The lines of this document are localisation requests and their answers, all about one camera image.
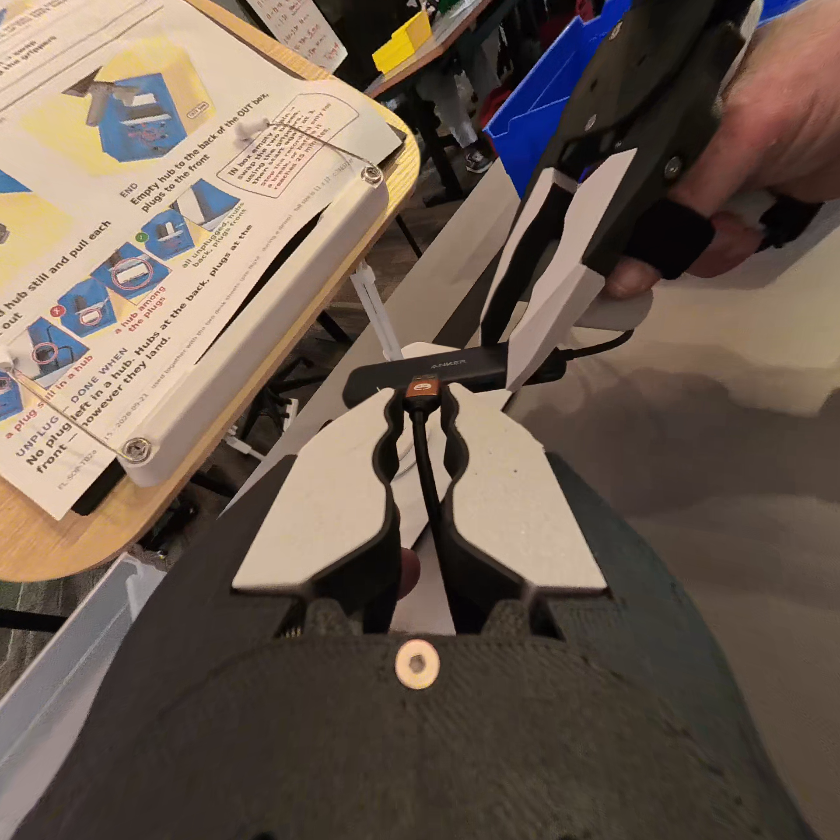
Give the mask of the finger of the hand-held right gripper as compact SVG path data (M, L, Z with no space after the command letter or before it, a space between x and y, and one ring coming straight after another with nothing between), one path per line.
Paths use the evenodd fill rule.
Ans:
M636 153L612 154L577 185L558 247L507 342L508 391L526 384L604 288L604 276L585 266L583 257Z
M500 252L499 262L480 316L480 343L499 343L520 295L553 241L560 240L577 181L558 169L541 170Z

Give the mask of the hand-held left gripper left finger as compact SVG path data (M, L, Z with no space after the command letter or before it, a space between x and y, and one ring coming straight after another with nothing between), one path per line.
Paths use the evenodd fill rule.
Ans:
M373 394L325 426L294 458L232 581L237 593L332 599L386 633L402 576L392 481L403 395Z

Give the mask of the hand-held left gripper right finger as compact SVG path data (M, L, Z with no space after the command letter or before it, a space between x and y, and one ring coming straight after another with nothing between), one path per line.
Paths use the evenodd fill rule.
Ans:
M501 602L540 623L553 598L599 597L608 583L543 445L461 384L442 394L438 559L457 634L478 634Z

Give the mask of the black Anker USB hub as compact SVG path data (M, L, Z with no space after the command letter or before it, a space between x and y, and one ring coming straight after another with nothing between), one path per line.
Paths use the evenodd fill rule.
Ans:
M415 379L429 376L436 377L441 385L456 382L474 393L505 390L507 372L507 343L432 353L353 370L344 385L342 400L347 408L353 408L385 388L404 392Z

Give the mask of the blue plastic bin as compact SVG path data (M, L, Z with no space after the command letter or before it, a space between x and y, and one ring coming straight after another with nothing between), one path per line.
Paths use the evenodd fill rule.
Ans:
M662 148L686 170L720 122L719 99L756 29L802 2L605 2L555 39L488 125L520 197L572 101L564 162Z

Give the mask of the black cable orange band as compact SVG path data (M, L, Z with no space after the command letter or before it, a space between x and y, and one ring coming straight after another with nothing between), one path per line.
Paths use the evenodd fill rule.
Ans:
M441 403L441 385L438 378L427 375L411 381L403 396L403 411L411 421L416 469L421 487L427 520L432 530L437 560L442 575L450 615L455 632L461 630L458 616L458 602L451 581L448 545L443 531L443 515L438 495L434 469L427 441L427 420L438 410Z

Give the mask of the clear plastic bin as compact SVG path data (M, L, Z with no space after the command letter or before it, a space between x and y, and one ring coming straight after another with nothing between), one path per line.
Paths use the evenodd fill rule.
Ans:
M3 819L37 800L88 717L123 639L165 572L119 557L2 699Z

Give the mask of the person's right hand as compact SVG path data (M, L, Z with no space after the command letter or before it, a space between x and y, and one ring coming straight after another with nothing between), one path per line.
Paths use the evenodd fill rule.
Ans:
M838 1L804 2L761 28L725 90L715 136L669 195L716 231L689 275L716 277L758 250L761 232L724 207L761 190L838 200Z

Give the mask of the long workbench desk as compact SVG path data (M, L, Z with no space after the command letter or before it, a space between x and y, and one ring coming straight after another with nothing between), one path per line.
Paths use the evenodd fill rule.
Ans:
M430 38L420 45L414 54L389 72L380 74L364 90L364 94L369 98L377 99L442 58L448 49L456 45L464 33L476 28L478 17L492 4L492 1L457 2L452 10L440 16L432 24Z

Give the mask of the yellow bin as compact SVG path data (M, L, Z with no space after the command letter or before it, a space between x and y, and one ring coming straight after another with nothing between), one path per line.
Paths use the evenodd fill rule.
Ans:
M423 7L373 53L374 66L381 74L391 72L415 55L419 48L432 38L432 34L429 16Z

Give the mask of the instruction sheet on stand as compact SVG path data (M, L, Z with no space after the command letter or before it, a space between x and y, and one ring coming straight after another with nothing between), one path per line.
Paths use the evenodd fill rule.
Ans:
M339 81L215 3L188 3L295 78ZM320 280L310 280L304 287L307 296L292 309L299 319L269 357L269 362L275 362L274 368L329 302L340 282L370 250L416 182L416 143L407 137L406 129L397 118L389 116L383 106L375 105L395 130L405 134L399 150L382 164L366 165L361 174L368 184L385 185L385 200L378 213L367 217L370 226L361 233L361 239L352 245L345 242L348 248L343 252L343 257L332 264L339 272L323 276ZM306 224L271 261L244 303L225 323L224 330L235 316L244 312L245 305L256 298L268 281L279 275L290 252L312 232L313 225L317 224L323 212ZM234 401L226 405L222 415L209 427L208 433L198 438L198 447L192 451L192 456L175 469L173 477L157 485L139 486L127 472L127 466L139 464L151 453L150 442L144 437L128 441L117 461L111 463L92 488L59 521L44 513L2 478L2 580L45 581L60 578L93 568L118 555L154 522L177 491L183 488L190 475L211 453L273 369L268 371L262 367L258 376L245 379L245 387L238 391Z

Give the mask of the whiteboard with red writing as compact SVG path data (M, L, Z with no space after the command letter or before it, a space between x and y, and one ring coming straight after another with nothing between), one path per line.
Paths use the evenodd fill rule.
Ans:
M348 55L313 1L247 1L269 34L313 65L333 73Z

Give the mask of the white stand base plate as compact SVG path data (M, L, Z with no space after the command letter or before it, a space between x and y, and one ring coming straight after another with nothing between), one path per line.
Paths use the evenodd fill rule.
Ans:
M141 487L152 487L174 476L175 469L192 456L198 438L208 433L226 405L245 387L245 379L269 371L269 357L299 319L292 312L307 296L310 280L338 273L336 259L361 239L370 226L368 216L378 213L385 200L385 185L368 184L357 175L346 192L320 216L312 232L290 252L279 275L272 277L243 313L216 338L189 375L175 385L155 408L143 427L150 455L127 472ZM168 573L135 621L128 642L156 643L173 654L175 644L205 649L234 640L234 625L256 627L268 607L308 605L286 595L237 593L232 581L250 544L266 518L295 456L285 457L256 489L220 521L214 537L197 546L197 556L186 555ZM314 602L329 600L318 599Z

